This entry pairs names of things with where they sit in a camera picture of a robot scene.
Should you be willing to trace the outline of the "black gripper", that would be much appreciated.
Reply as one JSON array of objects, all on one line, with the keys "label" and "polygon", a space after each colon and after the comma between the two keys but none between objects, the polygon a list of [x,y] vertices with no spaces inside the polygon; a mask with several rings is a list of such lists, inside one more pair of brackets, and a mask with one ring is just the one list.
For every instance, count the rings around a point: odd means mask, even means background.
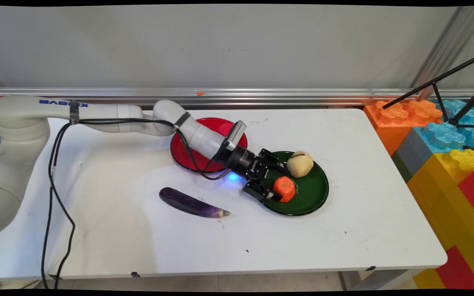
[{"label": "black gripper", "polygon": [[280,201],[282,195],[274,191],[273,184],[267,183],[268,170],[289,172],[286,164],[269,150],[262,149],[258,155],[243,146],[235,146],[233,150],[224,148],[216,156],[216,162],[238,176],[246,178],[243,191],[258,201]]}]

